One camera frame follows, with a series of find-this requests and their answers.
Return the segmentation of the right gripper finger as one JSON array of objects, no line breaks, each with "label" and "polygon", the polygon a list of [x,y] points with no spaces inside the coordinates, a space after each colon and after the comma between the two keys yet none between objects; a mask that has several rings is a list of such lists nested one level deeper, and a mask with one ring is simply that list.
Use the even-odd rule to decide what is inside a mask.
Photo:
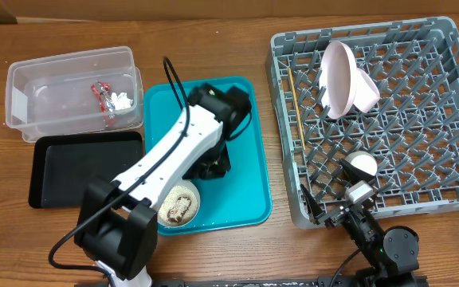
[{"label": "right gripper finger", "polygon": [[310,221],[313,224],[320,224],[320,219],[324,216],[324,211],[320,208],[318,202],[308,191],[304,184],[300,185],[300,189],[305,198],[307,213],[309,215]]},{"label": "right gripper finger", "polygon": [[346,175],[348,181],[352,184],[355,185],[356,183],[360,181],[364,181],[366,183],[370,183],[373,180],[375,180],[375,176],[371,175],[355,166],[353,166],[350,162],[348,162],[345,159],[341,159],[340,164],[343,168],[343,172]]}]

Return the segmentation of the small white cup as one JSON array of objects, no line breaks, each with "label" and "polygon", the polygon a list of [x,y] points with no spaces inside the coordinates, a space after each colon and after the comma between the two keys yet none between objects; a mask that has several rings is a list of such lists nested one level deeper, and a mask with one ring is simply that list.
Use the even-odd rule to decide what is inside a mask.
[{"label": "small white cup", "polygon": [[376,176],[377,174],[377,161],[373,155],[366,151],[354,151],[344,159],[353,167],[356,167],[369,175]]}]

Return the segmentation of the bowl with rice leftovers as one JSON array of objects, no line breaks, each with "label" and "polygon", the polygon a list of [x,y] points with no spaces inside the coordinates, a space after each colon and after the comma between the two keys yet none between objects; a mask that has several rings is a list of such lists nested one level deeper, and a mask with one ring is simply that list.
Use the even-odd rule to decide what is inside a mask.
[{"label": "bowl with rice leftovers", "polygon": [[189,180],[178,182],[166,196],[158,212],[159,224],[167,228],[185,226],[197,215],[201,206],[197,187]]}]

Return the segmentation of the pink bowl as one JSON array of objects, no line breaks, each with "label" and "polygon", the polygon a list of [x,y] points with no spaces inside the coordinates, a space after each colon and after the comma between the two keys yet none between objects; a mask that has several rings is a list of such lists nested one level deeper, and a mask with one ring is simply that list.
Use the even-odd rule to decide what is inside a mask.
[{"label": "pink bowl", "polygon": [[363,113],[368,113],[380,100],[380,91],[374,81],[361,68],[357,68],[357,89],[353,105]]}]

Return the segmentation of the white round plate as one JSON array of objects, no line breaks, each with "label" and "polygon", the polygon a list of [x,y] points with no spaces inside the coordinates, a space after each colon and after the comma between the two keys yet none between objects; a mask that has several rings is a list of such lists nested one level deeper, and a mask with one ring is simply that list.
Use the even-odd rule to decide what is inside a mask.
[{"label": "white round plate", "polygon": [[328,117],[337,120],[349,112],[355,99],[355,56],[348,45],[333,41],[324,50],[320,68],[320,87],[325,88],[321,103],[329,107]]}]

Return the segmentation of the white napkin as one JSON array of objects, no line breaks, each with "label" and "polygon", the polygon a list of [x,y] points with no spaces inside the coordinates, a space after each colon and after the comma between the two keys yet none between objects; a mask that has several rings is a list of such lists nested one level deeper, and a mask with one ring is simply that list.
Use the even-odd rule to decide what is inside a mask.
[{"label": "white napkin", "polygon": [[113,92],[111,94],[111,101],[116,111],[130,108],[133,105],[133,99],[129,98],[126,92]]}]

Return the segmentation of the red snack wrapper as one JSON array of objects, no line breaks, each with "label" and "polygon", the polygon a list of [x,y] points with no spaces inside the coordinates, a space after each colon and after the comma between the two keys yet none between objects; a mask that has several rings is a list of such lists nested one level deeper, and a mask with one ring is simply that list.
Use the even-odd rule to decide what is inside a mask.
[{"label": "red snack wrapper", "polygon": [[110,84],[100,81],[96,81],[92,86],[91,90],[97,97],[100,104],[100,111],[104,113],[105,126],[111,127],[115,122],[116,118],[114,115],[115,105],[112,102],[110,95]]}]

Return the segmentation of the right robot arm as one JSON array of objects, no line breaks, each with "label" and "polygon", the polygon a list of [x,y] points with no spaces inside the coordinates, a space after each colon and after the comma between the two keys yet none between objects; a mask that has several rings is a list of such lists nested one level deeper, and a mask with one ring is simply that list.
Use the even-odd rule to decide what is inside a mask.
[{"label": "right robot arm", "polygon": [[[352,185],[343,193],[344,203],[330,211],[323,211],[305,185],[300,189],[306,199],[310,221],[327,227],[342,226],[357,246],[332,276],[330,286],[427,286],[427,279],[416,277],[419,269],[419,236],[407,226],[384,230],[369,209],[376,199],[371,182],[377,173],[371,165],[357,159],[342,159],[340,164]],[[340,276],[344,267],[357,254],[370,264],[354,276]]]}]

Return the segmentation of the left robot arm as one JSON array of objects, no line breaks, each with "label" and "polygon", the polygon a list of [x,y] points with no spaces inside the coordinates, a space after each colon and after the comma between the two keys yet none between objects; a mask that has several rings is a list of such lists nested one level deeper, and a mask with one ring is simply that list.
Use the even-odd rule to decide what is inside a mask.
[{"label": "left robot arm", "polygon": [[183,179],[217,179],[231,168],[227,142],[251,117],[249,94],[232,86],[193,88],[169,132],[112,181],[84,193],[74,242],[107,274],[111,286],[150,285],[145,266],[158,241],[158,211]]}]

